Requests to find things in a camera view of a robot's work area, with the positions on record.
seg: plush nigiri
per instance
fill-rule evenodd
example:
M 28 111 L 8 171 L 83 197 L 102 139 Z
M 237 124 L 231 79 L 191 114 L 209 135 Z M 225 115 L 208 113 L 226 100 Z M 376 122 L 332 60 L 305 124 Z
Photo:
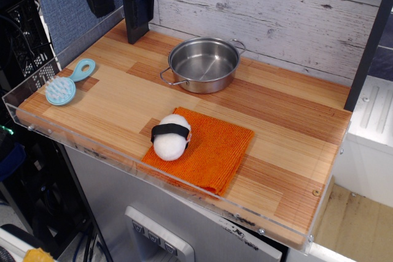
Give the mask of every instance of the plush nigiri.
M 174 161 L 181 157 L 191 139 L 191 126 L 180 115 L 166 116 L 152 129 L 154 151 L 165 161 Z

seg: wooden countertop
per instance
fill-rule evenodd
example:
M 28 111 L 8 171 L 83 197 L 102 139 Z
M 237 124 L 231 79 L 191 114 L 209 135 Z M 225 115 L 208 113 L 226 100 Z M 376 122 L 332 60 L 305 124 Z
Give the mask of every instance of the wooden countertop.
M 242 57 L 229 87 L 193 94 L 159 77 L 180 42 L 150 31 L 130 45 L 122 21 L 60 73 L 70 75 L 81 58 L 96 61 L 72 102 L 52 106 L 40 89 L 20 108 L 139 160 L 151 127 L 179 106 L 252 129 L 224 198 L 309 234 L 321 200 L 313 191 L 324 191 L 351 116 L 343 110 L 349 88 Z

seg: screw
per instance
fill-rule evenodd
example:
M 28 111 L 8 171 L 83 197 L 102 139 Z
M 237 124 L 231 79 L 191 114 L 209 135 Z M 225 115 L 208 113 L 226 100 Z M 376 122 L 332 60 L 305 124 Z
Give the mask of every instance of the screw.
M 320 190 L 313 190 L 313 195 L 320 196 L 321 195 L 321 191 Z

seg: yellow object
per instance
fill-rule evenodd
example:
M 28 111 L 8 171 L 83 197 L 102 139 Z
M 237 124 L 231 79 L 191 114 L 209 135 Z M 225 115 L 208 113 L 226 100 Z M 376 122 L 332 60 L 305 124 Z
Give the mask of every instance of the yellow object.
M 41 248 L 31 249 L 26 252 L 23 262 L 54 262 L 55 260 Z

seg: whitewashed wooden wall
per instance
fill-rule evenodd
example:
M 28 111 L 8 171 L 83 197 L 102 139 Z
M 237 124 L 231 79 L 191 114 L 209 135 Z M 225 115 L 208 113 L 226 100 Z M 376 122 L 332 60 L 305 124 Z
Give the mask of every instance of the whitewashed wooden wall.
M 150 28 L 236 38 L 244 56 L 351 85 L 381 0 L 157 0 Z

